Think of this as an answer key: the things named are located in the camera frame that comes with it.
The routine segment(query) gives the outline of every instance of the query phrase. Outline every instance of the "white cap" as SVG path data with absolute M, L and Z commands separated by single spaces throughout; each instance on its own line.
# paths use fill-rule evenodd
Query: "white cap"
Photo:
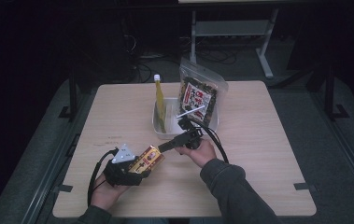
M 159 74 L 154 75 L 154 80 L 155 81 L 160 81 L 160 75 Z

